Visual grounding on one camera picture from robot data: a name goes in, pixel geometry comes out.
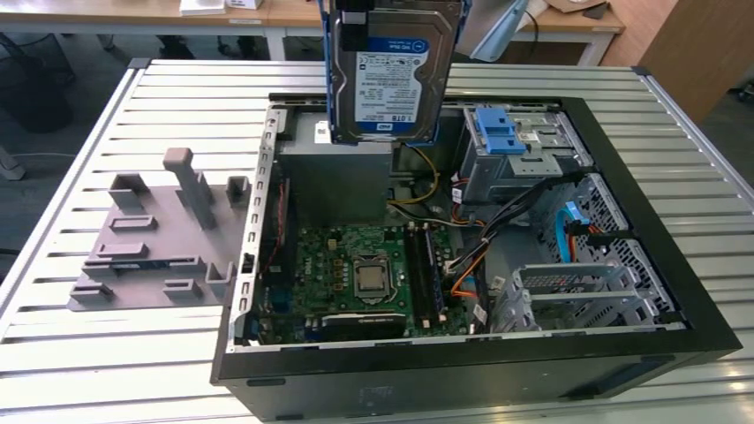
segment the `3d printed holder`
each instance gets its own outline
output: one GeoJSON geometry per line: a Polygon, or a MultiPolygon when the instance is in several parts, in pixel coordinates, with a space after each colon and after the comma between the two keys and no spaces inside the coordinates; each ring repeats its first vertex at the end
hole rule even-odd
{"type": "Polygon", "coordinates": [[[169,148],[179,187],[148,187],[117,174],[105,226],[84,262],[68,309],[208,306],[223,302],[236,273],[251,187],[247,177],[208,185],[188,148],[169,148]]]}

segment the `cardboard box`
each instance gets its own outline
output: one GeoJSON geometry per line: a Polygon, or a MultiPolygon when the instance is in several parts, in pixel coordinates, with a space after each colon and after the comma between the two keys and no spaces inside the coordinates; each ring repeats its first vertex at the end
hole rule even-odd
{"type": "Polygon", "coordinates": [[[264,0],[225,0],[228,7],[239,7],[240,9],[257,9],[264,0]]]}

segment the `metal grated table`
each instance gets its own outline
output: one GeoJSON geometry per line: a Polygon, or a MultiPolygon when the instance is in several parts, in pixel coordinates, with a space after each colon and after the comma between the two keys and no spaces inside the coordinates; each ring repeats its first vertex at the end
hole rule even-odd
{"type": "MultiPolygon", "coordinates": [[[[251,177],[267,94],[323,90],[323,66],[312,63],[156,60],[126,70],[0,286],[1,422],[256,421],[208,383],[220,307],[77,314],[65,303],[113,175],[138,171],[151,186],[175,184],[161,156],[188,147],[209,184],[251,177]]],[[[751,422],[754,193],[654,79],[626,68],[457,65],[448,91],[587,100],[744,348],[610,400],[380,420],[751,422]]]]}

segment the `blue clip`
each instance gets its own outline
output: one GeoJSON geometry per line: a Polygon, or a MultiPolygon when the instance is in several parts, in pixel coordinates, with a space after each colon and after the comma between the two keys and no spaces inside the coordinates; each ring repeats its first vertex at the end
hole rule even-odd
{"type": "Polygon", "coordinates": [[[501,108],[476,109],[476,121],[491,155],[520,155],[527,147],[517,141],[516,125],[501,108]]]}

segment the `hard drive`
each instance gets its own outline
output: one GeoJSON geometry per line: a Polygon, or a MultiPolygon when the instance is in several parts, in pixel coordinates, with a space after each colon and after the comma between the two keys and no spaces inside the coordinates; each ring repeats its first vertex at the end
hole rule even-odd
{"type": "Polygon", "coordinates": [[[333,143],[431,144],[465,0],[329,0],[333,143]]]}

